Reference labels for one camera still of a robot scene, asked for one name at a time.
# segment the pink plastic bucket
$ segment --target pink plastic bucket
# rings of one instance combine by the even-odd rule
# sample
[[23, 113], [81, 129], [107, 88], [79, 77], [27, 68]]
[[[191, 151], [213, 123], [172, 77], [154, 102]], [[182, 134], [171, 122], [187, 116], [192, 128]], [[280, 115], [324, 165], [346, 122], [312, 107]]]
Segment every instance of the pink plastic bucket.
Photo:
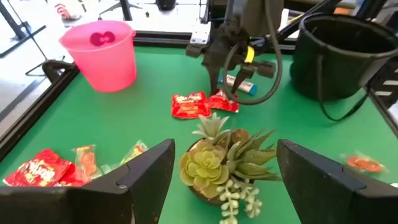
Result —
[[115, 92], [136, 80], [135, 35], [125, 22], [96, 21], [71, 28], [60, 43], [95, 90]]

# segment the plant pot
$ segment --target plant pot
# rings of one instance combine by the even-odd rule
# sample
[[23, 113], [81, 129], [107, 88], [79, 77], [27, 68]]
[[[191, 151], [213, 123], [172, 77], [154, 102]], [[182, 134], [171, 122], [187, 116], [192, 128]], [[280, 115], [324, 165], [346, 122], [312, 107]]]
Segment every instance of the plant pot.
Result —
[[[198, 143], [198, 141], [203, 140], [203, 139], [204, 139], [204, 138], [201, 138], [201, 139], [195, 141], [195, 142], [188, 148], [187, 152], [189, 152], [189, 151]], [[224, 164], [224, 165], [226, 164], [226, 159], [224, 159], [224, 160], [222, 161], [222, 164]], [[235, 175], [233, 175], [233, 177], [234, 177], [235, 179], [242, 180], [241, 178], [236, 177]], [[207, 198], [207, 197], [205, 197], [203, 194], [201, 194], [199, 191], [197, 191], [196, 189], [194, 189], [192, 186], [188, 186], [188, 188], [192, 191], [192, 193], [193, 193], [196, 197], [200, 198], [202, 201], [204, 201], [204, 202], [206, 202], [206, 203], [209, 203], [210, 205], [217, 205], [217, 206], [220, 206], [220, 205], [222, 205], [222, 204], [224, 203], [223, 201], [220, 200], [219, 196], [214, 197], [214, 198]]]

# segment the potted succulent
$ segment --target potted succulent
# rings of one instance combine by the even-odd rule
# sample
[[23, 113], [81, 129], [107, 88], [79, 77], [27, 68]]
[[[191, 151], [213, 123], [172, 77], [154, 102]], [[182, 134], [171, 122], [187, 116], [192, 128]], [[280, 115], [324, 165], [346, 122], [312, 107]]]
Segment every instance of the potted succulent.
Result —
[[180, 159], [180, 178], [202, 200], [222, 209], [221, 224], [238, 223], [239, 201], [246, 202], [250, 218], [259, 215], [262, 203], [256, 199], [259, 189], [255, 180], [280, 180], [264, 164], [275, 158], [272, 145], [261, 149], [262, 143], [274, 132], [252, 136], [244, 129], [225, 129], [228, 117], [208, 119], [200, 116], [199, 130], [192, 132], [203, 137]]

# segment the black plastic bucket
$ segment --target black plastic bucket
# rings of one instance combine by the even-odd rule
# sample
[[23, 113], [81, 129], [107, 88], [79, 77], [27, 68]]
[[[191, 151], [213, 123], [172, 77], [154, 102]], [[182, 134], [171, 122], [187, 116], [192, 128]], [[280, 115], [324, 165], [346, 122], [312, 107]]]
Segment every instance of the black plastic bucket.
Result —
[[290, 76], [295, 89], [323, 109], [323, 101], [355, 94], [396, 54], [398, 38], [389, 29], [351, 16], [312, 14], [300, 23]]

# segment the green table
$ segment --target green table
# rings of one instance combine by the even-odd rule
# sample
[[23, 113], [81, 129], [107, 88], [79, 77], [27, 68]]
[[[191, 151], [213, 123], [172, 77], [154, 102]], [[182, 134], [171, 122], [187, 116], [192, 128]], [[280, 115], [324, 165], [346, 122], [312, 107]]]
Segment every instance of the green table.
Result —
[[[274, 60], [275, 56], [263, 55], [261, 58]], [[135, 84], [117, 93], [94, 91], [82, 74], [73, 78], [2, 160], [1, 178], [45, 148], [74, 161], [72, 148], [96, 144], [97, 163], [103, 165], [118, 163], [139, 139], [152, 147], [164, 139], [174, 138], [174, 175], [159, 223], [218, 223], [220, 208], [197, 199], [179, 179], [177, 161], [199, 138], [191, 134], [199, 120], [178, 120], [170, 115], [173, 94], [209, 91], [205, 68], [200, 65], [200, 59], [185, 56], [182, 49], [137, 47], [136, 60], [138, 76]], [[398, 141], [374, 103], [369, 99], [354, 116], [333, 123], [324, 117], [317, 102], [294, 91], [289, 82], [291, 63], [292, 57], [285, 56], [283, 80], [269, 101], [256, 106], [241, 105], [237, 114], [218, 111], [222, 116], [231, 117], [227, 126], [234, 120], [236, 126], [251, 133], [276, 129], [264, 144], [289, 139], [337, 161], [342, 154], [360, 151], [388, 168], [389, 172], [377, 176], [378, 179], [398, 182]], [[257, 76], [253, 82], [259, 85], [257, 96], [260, 96], [271, 87], [273, 80]], [[53, 92], [55, 90], [50, 88], [43, 98], [52, 97]], [[362, 94], [327, 104], [327, 108], [338, 116], [352, 107]], [[276, 161], [272, 163], [278, 172]], [[259, 181], [256, 184], [263, 201], [262, 212], [252, 220], [241, 212], [238, 216], [240, 223], [300, 223], [282, 182]]]

